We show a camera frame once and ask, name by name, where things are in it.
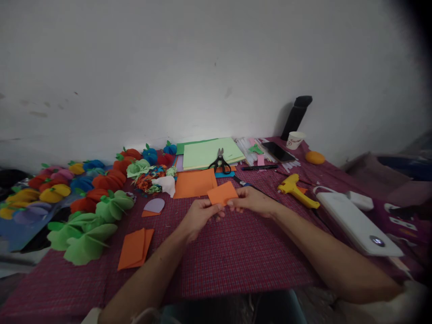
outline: red checkered tablecloth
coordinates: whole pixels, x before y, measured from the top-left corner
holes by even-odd
[[[284,146],[279,138],[270,138]],[[293,152],[301,167],[292,169],[300,179],[330,187],[339,192],[365,192],[353,178],[326,162],[315,166],[304,160],[309,149],[306,143]],[[328,231],[313,213],[293,196],[278,194],[276,187],[284,180],[273,170],[236,171],[236,176],[267,193],[305,219]],[[217,179],[219,185],[232,178]],[[130,181],[125,191],[133,192]],[[310,190],[307,195],[312,198]],[[151,255],[174,231],[195,198],[171,199],[166,193],[158,197],[166,201],[162,214],[141,217],[149,200],[138,195],[133,209],[119,222],[118,231],[108,241],[99,260],[86,266],[75,267],[63,259],[63,252],[49,251],[45,258],[8,299],[0,316],[8,323],[66,323],[80,320],[93,307],[104,307],[136,269],[117,272],[118,260],[126,234],[145,228],[155,229],[150,245]],[[322,209],[320,216],[335,235],[345,242],[347,238]],[[385,258],[370,258],[393,277],[401,272]],[[243,214],[226,210],[223,221],[207,224],[198,239],[191,243],[165,295],[165,303],[181,299],[206,298],[234,293],[262,292],[290,289],[298,286],[322,284],[318,275],[283,231],[274,222],[251,211]]]

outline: white charger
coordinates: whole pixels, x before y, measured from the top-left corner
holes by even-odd
[[[374,208],[374,203],[370,197],[353,191],[348,191],[345,195],[361,211],[368,212]]]

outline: white cup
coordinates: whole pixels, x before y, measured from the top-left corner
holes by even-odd
[[[306,134],[302,132],[289,132],[287,140],[287,148],[291,150],[297,149],[303,140],[306,138]]]

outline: scissors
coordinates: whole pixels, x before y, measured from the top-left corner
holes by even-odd
[[[216,173],[216,169],[219,168],[219,167],[222,167],[222,173],[223,174],[230,174],[231,173],[231,166],[227,162],[225,162],[224,157],[222,156],[223,154],[224,154],[224,148],[218,149],[218,151],[217,151],[217,159],[214,160],[214,162],[212,164],[210,164],[207,169],[210,169],[211,167],[214,167],[215,168],[215,173]],[[225,172],[225,167],[226,166],[229,168],[228,172]]]

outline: smartphone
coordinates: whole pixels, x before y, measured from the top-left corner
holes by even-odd
[[[269,151],[269,153],[273,155],[273,157],[281,163],[292,162],[296,160],[294,156],[292,156],[290,153],[285,151],[275,142],[261,143],[261,145],[264,146]]]

